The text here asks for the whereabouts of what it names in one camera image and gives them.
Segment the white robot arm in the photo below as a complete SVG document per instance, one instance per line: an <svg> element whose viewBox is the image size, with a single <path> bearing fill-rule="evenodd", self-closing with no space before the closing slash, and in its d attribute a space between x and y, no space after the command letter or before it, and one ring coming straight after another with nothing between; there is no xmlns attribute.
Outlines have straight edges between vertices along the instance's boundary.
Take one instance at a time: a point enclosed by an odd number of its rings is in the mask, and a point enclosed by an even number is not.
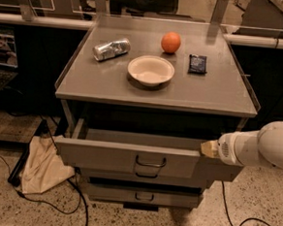
<svg viewBox="0 0 283 226"><path fill-rule="evenodd" d="M228 165L283 170L283 121L274 121L258 131L223 134L218 140L203 142L201 153Z"/></svg>

